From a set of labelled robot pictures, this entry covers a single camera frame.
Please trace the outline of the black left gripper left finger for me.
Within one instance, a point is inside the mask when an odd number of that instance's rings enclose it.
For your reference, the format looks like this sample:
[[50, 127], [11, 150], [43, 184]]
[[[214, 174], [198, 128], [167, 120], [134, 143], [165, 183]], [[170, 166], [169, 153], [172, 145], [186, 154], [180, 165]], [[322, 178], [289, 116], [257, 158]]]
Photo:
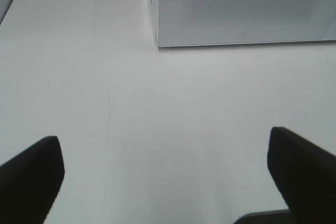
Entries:
[[1, 165], [1, 223], [44, 223], [65, 166], [58, 137], [47, 136]]

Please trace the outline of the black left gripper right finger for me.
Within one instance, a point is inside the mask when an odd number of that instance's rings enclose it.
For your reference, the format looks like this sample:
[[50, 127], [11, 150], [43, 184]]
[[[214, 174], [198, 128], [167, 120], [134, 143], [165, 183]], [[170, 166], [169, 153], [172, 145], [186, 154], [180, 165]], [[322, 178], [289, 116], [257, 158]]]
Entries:
[[297, 223], [335, 223], [335, 155], [273, 127], [267, 166]]

